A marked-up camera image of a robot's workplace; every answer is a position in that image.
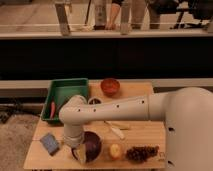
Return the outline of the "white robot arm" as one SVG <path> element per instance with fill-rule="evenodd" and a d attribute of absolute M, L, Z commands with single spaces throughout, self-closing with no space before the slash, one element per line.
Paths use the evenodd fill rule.
<path fill-rule="evenodd" d="M 88 105 L 73 96 L 59 111 L 64 140 L 83 143 L 91 121 L 162 121 L 166 129 L 165 171 L 213 171 L 213 92 L 199 87 Z"/>

